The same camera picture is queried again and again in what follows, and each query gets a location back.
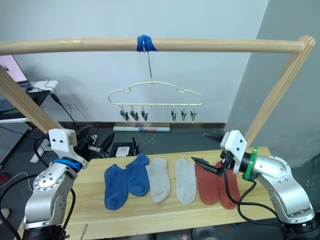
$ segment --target green ring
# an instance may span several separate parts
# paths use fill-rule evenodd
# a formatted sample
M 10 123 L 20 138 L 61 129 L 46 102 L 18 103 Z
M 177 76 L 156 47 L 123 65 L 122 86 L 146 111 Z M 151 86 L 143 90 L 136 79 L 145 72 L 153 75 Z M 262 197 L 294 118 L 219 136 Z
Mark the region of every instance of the green ring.
M 257 154 L 258 154 L 258 147 L 255 146 L 253 148 L 253 150 L 252 150 L 248 167 L 246 168 L 246 171 L 245 171 L 244 176 L 243 176 L 243 179 L 246 180 L 246 181 L 249 181 L 249 177 L 251 175 L 251 171 L 252 171 L 252 169 L 254 168 L 254 166 L 256 164 Z

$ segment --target metal clip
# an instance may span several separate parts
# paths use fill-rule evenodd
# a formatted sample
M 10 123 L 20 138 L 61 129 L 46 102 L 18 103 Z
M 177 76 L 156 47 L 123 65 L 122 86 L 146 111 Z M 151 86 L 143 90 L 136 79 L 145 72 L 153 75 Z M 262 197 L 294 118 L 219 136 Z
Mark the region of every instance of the metal clip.
M 193 107 L 193 112 L 190 110 L 190 115 L 191 115 L 191 122 L 192 122 L 192 124 L 195 123 L 195 118 L 196 118 L 196 114 L 197 114 L 197 112 L 195 112 L 195 108 L 196 108 L 196 107 Z
M 123 117 L 124 121 L 127 122 L 129 121 L 129 116 L 128 116 L 128 112 L 124 110 L 124 107 L 121 105 L 120 106 L 121 110 L 120 110 L 120 115 Z
M 177 113 L 175 112 L 175 107 L 173 107 L 171 110 L 171 117 L 172 117 L 172 121 L 175 122 L 177 117 Z
M 148 120 L 148 114 L 149 112 L 146 113 L 145 111 L 145 106 L 141 106 L 142 110 L 141 110 L 141 116 L 143 117 L 144 121 L 147 121 Z
M 184 121 L 186 119 L 186 115 L 187 115 L 187 113 L 185 112 L 185 107 L 183 107 L 183 110 L 181 110 L 182 121 Z
M 130 107 L 131 107 L 131 109 L 132 109 L 132 110 L 130 111 L 130 115 L 132 116 L 132 118 L 133 118 L 136 122 L 138 122 L 138 121 L 139 121 L 138 113 L 135 111 L 133 105 L 130 105 Z

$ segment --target red sock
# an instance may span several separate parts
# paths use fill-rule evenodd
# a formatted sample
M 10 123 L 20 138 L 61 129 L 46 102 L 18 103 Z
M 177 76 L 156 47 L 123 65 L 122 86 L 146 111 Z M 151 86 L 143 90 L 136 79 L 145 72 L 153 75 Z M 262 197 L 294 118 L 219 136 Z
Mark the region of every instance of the red sock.
M 217 176 L 198 164 L 195 164 L 195 175 L 198 192 L 202 202 L 208 205 L 215 204 L 219 199 Z
M 217 168 L 221 168 L 222 164 L 221 162 L 217 162 L 215 165 Z M 238 201 L 240 198 L 238 183 L 237 183 L 237 176 L 233 174 L 231 169 L 227 170 L 227 176 L 228 176 L 228 185 L 229 185 L 229 191 L 231 197 Z M 237 205 L 233 203 L 227 195 L 226 192 L 226 185 L 225 185 L 225 178 L 222 174 L 221 177 L 217 177 L 218 185 L 219 185 L 219 199 L 220 203 L 225 209 L 234 209 Z

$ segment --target gray sock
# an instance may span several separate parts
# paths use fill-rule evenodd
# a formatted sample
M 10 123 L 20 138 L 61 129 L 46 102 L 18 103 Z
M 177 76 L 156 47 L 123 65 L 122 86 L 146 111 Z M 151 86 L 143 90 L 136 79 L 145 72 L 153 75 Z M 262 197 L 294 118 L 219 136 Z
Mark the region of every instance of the gray sock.
M 145 166 L 145 169 L 148 173 L 152 201 L 159 204 L 166 200 L 171 193 L 167 161 L 155 157 L 152 163 Z
M 195 164 L 184 157 L 176 161 L 176 196 L 183 204 L 190 204 L 196 198 L 197 184 Z

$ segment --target wooden frame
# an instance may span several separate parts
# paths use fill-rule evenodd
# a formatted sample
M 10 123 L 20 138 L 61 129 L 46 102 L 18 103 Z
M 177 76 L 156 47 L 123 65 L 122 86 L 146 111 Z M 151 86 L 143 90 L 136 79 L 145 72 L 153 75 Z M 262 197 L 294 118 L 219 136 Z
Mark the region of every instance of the wooden frame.
M 302 36 L 298 41 L 154 38 L 153 43 L 158 51 L 168 52 L 258 52 L 291 54 L 280 76 L 245 134 L 245 138 L 250 146 L 304 64 L 310 51 L 315 46 L 316 40 L 312 36 Z M 134 37 L 62 38 L 1 42 L 0 55 L 76 51 L 136 51 L 136 48 L 137 39 Z M 58 123 L 53 121 L 19 88 L 3 68 L 0 69 L 0 92 L 44 133 L 48 132 L 49 129 L 60 127 Z

